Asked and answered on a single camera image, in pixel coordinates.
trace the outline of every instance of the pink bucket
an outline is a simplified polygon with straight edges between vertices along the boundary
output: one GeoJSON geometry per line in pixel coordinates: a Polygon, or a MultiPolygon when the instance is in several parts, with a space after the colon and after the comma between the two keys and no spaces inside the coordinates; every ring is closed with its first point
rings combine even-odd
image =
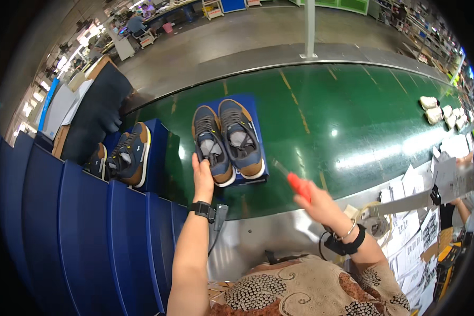
{"type": "Polygon", "coordinates": [[[163,29],[165,30],[165,32],[171,33],[172,32],[172,24],[170,24],[170,22],[163,24],[163,29]]]}

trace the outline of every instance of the silver bangle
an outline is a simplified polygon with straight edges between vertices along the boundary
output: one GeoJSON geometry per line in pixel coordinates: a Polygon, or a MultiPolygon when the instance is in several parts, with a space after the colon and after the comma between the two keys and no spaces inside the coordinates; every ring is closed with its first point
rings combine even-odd
{"type": "Polygon", "coordinates": [[[352,218],[351,221],[353,222],[353,226],[351,226],[351,229],[348,231],[348,233],[346,235],[342,236],[342,237],[339,237],[339,236],[337,236],[337,234],[335,234],[335,239],[336,240],[341,241],[342,239],[348,237],[349,234],[353,232],[353,230],[356,226],[356,220],[352,218]]]}

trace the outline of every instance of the patterned blouse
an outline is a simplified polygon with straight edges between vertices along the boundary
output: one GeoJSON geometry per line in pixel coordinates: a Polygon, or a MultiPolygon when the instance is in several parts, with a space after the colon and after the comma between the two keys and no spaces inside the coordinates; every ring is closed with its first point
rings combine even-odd
{"type": "Polygon", "coordinates": [[[358,281],[335,264],[309,255],[260,264],[211,299],[210,315],[409,315],[409,302],[386,265],[358,281]]]}

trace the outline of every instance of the blue shoe box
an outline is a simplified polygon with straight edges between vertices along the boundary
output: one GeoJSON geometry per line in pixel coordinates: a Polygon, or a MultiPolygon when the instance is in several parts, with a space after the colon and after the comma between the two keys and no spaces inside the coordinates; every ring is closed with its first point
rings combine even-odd
{"type": "Polygon", "coordinates": [[[265,149],[263,148],[262,134],[261,134],[261,131],[260,131],[260,124],[258,122],[258,114],[256,113],[256,102],[255,102],[254,96],[246,95],[246,94],[231,95],[231,96],[226,96],[224,98],[219,98],[219,99],[216,99],[214,101],[207,102],[207,103],[199,104],[197,107],[202,106],[202,105],[207,105],[211,109],[214,110],[216,115],[218,115],[219,104],[221,103],[221,101],[223,101],[227,98],[230,98],[230,99],[232,99],[234,101],[237,101],[240,104],[242,104],[242,106],[244,106],[246,108],[246,110],[249,112],[249,114],[251,115],[251,118],[253,119],[253,126],[254,126],[255,132],[256,132],[256,139],[260,143],[260,149],[262,151],[263,163],[265,164],[265,171],[263,172],[261,177],[259,177],[257,179],[249,180],[249,179],[244,178],[241,175],[241,173],[237,169],[235,169],[235,171],[237,172],[237,175],[235,177],[235,181],[231,185],[226,186],[226,187],[243,186],[243,185],[248,185],[248,184],[252,184],[252,183],[266,182],[268,177],[269,177],[269,171],[268,171],[268,166],[267,166],[267,159],[265,157],[265,149]]]}
{"type": "MultiPolygon", "coordinates": [[[[134,187],[133,189],[139,192],[153,192],[156,194],[163,194],[165,183],[165,154],[167,152],[167,140],[169,131],[157,118],[144,122],[151,133],[151,145],[149,147],[149,155],[147,157],[147,171],[145,175],[145,182],[141,187],[134,187]]],[[[133,127],[127,129],[127,132],[132,132],[133,127]]],[[[120,132],[115,132],[108,135],[103,144],[107,148],[107,155],[110,155],[113,149],[118,144],[120,132]]]]}

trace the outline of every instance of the green conveyor belt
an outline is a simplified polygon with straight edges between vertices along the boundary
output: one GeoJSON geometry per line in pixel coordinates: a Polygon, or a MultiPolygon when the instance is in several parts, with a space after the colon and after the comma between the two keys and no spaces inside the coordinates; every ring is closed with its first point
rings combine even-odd
{"type": "Polygon", "coordinates": [[[148,104],[124,118],[122,129],[159,118],[170,130],[165,197],[188,205],[193,197],[191,119],[198,104],[251,93],[266,151],[266,184],[219,189],[214,202],[229,219],[296,209],[293,193],[272,168],[287,169],[326,188],[334,199],[378,185],[431,158],[447,134],[430,126],[417,100],[434,96],[460,107],[453,87],[407,71],[354,64],[303,65],[238,75],[190,88],[148,104]]]}

